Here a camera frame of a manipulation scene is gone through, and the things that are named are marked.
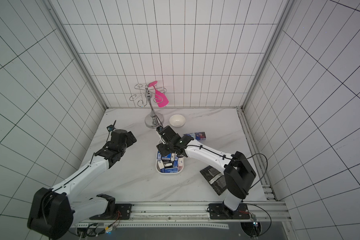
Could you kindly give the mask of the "blue white tissue pack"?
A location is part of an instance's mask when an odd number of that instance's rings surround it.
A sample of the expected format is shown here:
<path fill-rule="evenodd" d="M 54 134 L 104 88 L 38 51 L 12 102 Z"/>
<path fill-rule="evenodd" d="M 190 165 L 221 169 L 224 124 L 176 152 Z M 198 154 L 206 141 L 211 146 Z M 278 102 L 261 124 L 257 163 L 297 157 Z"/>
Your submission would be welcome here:
<path fill-rule="evenodd" d="M 184 136 L 191 137 L 191 138 L 193 138 L 194 140 L 196 139 L 196 134 L 195 134 L 195 133 L 184 134 Z"/>

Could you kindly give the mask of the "blue red tissue pack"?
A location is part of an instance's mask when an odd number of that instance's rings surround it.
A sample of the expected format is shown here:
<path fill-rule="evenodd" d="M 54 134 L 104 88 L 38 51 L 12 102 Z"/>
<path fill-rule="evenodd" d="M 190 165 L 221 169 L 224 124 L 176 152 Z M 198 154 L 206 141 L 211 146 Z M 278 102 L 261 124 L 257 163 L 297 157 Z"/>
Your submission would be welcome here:
<path fill-rule="evenodd" d="M 197 133 L 195 133 L 195 139 L 198 140 L 198 141 L 206 140 L 207 137 L 206 137 L 205 132 L 197 132 Z"/>

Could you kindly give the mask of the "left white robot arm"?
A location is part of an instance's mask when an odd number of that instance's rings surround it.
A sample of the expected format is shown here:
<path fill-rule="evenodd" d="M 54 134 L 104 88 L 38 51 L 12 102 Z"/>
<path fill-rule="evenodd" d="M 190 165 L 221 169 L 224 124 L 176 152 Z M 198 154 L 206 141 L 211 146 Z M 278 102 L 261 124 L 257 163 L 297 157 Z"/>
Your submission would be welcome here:
<path fill-rule="evenodd" d="M 112 219 L 117 215 L 115 198 L 98 194 L 85 202 L 75 198 L 99 175 L 109 170 L 136 142 L 132 132 L 114 130 L 110 141 L 91 160 L 67 179 L 47 189 L 39 189 L 32 201 L 27 227 L 37 233 L 57 240 L 75 224 L 91 217 Z"/>

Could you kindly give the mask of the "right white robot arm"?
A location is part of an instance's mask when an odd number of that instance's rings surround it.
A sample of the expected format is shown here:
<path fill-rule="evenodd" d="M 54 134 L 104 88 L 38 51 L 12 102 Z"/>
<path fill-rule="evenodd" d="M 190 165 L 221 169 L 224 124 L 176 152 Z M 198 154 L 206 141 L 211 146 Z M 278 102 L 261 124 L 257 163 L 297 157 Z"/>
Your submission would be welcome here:
<path fill-rule="evenodd" d="M 180 136 L 171 126 L 157 127 L 162 142 L 157 145 L 161 155 L 176 154 L 202 161 L 225 177 L 228 193 L 221 204 L 209 204 L 211 219 L 233 220 L 243 217 L 239 207 L 251 189 L 257 176 L 248 159 L 241 152 L 223 153 L 210 148 L 191 136 Z"/>

